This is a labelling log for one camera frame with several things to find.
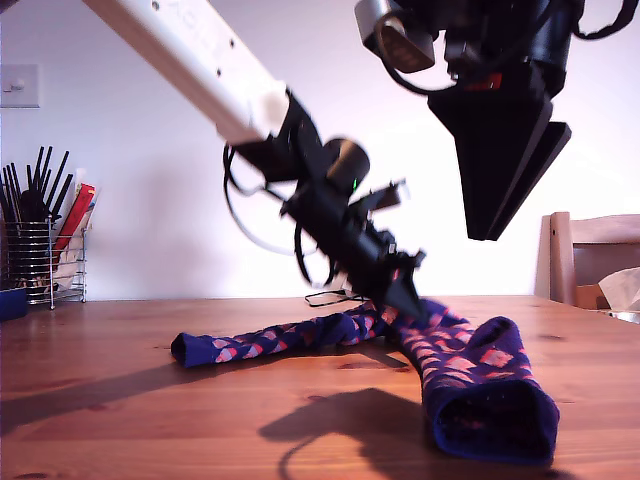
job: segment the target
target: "cable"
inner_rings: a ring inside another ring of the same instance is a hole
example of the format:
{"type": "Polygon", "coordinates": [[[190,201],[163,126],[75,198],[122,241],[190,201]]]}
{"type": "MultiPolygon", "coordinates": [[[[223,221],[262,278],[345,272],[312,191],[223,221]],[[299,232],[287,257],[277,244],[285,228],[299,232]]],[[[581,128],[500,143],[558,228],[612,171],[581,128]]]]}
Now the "cable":
{"type": "Polygon", "coordinates": [[[454,88],[464,88],[465,86],[472,85],[474,83],[478,83],[484,80],[487,76],[493,73],[498,67],[501,67],[503,63],[509,60],[513,55],[518,53],[518,51],[525,46],[527,43],[531,42],[531,40],[536,36],[536,34],[540,31],[540,29],[547,23],[547,21],[551,18],[551,16],[555,13],[557,8],[564,0],[551,0],[549,4],[545,7],[542,14],[538,17],[533,25],[530,26],[527,33],[525,33],[517,42],[515,42],[511,47],[502,52],[498,57],[492,60],[489,63],[482,65],[478,71],[476,71],[471,77],[468,79],[463,79],[458,81],[457,83],[450,85],[448,87],[444,87],[441,89],[425,89],[414,85],[409,82],[407,79],[403,78],[402,75],[398,73],[398,71],[391,64],[391,59],[389,58],[389,53],[387,52],[384,46],[384,39],[382,37],[382,29],[384,28],[386,22],[390,19],[396,19],[402,21],[403,19],[407,20],[410,18],[409,12],[407,11],[392,11],[389,12],[378,20],[375,26],[375,39],[376,46],[378,47],[378,51],[380,52],[380,56],[382,57],[382,64],[384,65],[385,70],[391,76],[391,78],[400,86],[405,89],[413,92],[417,95],[429,96],[432,94],[444,93],[454,88]]]}
{"type": "Polygon", "coordinates": [[[618,33],[631,23],[631,20],[633,20],[633,16],[635,15],[636,8],[638,8],[638,3],[639,0],[623,0],[620,12],[618,12],[618,16],[615,21],[611,25],[607,25],[606,27],[591,33],[584,33],[580,30],[580,19],[584,13],[583,9],[583,11],[580,12],[580,15],[576,18],[573,33],[576,37],[582,40],[601,40],[613,35],[614,33],[618,33]]]}
{"type": "MultiPolygon", "coordinates": [[[[264,192],[278,200],[281,200],[283,202],[286,201],[286,199],[283,196],[271,190],[269,188],[268,183],[266,183],[264,186],[258,186],[252,189],[241,187],[236,181],[236,179],[234,178],[233,173],[231,172],[231,162],[233,162],[233,157],[235,156],[235,153],[236,153],[235,148],[230,147],[228,144],[225,145],[224,152],[223,152],[223,162],[222,162],[224,166],[224,180],[222,183],[222,189],[224,191],[224,198],[225,198],[225,201],[227,202],[227,208],[229,209],[231,218],[233,218],[233,221],[236,223],[236,225],[238,226],[240,231],[244,234],[244,236],[247,237],[256,246],[278,255],[294,257],[296,255],[295,252],[278,247],[276,245],[272,245],[268,242],[265,242],[264,240],[260,239],[259,237],[251,233],[251,231],[242,223],[242,220],[240,220],[240,217],[238,216],[235,208],[233,208],[233,204],[231,203],[231,197],[229,196],[229,182],[231,182],[234,188],[238,190],[238,192],[244,197],[250,197],[252,195],[255,195],[256,193],[264,192]]],[[[305,252],[305,255],[312,255],[317,251],[318,251],[318,248],[316,247],[315,250],[305,252]]]]}
{"type": "Polygon", "coordinates": [[[355,302],[366,302],[367,301],[367,299],[365,297],[363,297],[362,295],[347,295],[347,292],[344,289],[329,290],[329,291],[326,291],[326,292],[312,293],[311,295],[305,296],[304,300],[307,302],[307,304],[311,308],[328,307],[328,306],[331,306],[331,305],[337,305],[339,303],[350,302],[350,301],[355,301],[355,302]],[[340,298],[338,300],[334,300],[332,302],[311,303],[311,299],[312,298],[319,297],[321,295],[339,295],[342,298],[340,298]]]}
{"type": "Polygon", "coordinates": [[[307,265],[304,263],[305,253],[302,251],[302,225],[296,223],[296,231],[293,234],[293,245],[296,252],[296,260],[298,261],[298,267],[300,267],[300,273],[304,279],[309,283],[309,285],[314,288],[323,288],[329,285],[333,281],[333,277],[336,275],[336,262],[332,259],[329,259],[329,275],[327,276],[327,280],[324,285],[316,285],[311,280],[309,276],[309,272],[307,271],[307,265]]]}

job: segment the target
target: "wooden table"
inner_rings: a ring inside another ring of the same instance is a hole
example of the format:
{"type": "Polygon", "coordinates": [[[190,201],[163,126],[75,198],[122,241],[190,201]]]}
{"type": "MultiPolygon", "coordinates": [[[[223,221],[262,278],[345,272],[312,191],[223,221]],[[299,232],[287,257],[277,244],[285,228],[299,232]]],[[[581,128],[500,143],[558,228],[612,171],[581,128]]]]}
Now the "wooden table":
{"type": "Polygon", "coordinates": [[[440,300],[474,324],[519,324],[562,414],[552,469],[425,443],[419,379],[384,344],[184,370],[168,350],[180,331],[346,308],[195,300],[64,305],[3,324],[2,478],[640,478],[638,325],[533,297],[440,300]]]}

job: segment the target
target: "blue container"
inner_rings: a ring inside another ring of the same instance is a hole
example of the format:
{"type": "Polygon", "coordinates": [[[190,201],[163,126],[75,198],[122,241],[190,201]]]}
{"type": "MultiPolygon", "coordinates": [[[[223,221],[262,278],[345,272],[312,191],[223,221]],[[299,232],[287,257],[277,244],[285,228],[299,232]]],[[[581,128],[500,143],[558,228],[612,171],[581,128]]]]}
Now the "blue container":
{"type": "Polygon", "coordinates": [[[0,290],[0,322],[27,314],[27,289],[0,290]]]}

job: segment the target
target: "light switch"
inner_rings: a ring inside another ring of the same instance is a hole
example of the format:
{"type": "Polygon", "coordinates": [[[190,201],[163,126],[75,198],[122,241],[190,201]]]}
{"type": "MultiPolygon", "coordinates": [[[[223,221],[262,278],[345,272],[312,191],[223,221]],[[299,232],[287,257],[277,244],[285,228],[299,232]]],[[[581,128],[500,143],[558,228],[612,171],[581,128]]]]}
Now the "light switch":
{"type": "Polygon", "coordinates": [[[0,107],[40,107],[38,73],[38,65],[1,65],[0,107]]]}

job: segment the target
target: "wire utensil rack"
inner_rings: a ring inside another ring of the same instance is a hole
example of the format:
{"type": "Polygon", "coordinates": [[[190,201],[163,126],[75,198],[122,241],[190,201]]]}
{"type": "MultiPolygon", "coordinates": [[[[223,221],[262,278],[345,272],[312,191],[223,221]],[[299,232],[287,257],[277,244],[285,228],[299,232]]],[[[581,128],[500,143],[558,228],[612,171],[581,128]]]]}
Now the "wire utensil rack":
{"type": "Polygon", "coordinates": [[[63,299],[87,300],[86,230],[55,236],[53,228],[51,217],[5,223],[4,269],[9,288],[26,288],[30,305],[48,304],[52,310],[63,299]]]}

